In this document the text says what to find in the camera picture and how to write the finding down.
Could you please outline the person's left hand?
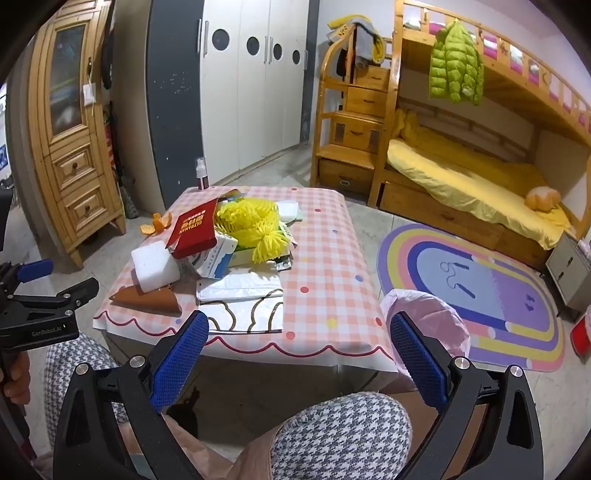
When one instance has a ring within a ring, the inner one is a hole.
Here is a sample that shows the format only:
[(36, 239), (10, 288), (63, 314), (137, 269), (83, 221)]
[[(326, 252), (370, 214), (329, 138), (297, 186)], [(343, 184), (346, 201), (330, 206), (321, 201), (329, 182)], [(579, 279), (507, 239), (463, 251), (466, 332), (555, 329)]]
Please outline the person's left hand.
[(6, 397), (16, 405), (27, 405), (30, 402), (30, 358), (26, 351), (19, 352), (10, 372), (1, 372), (3, 391)]

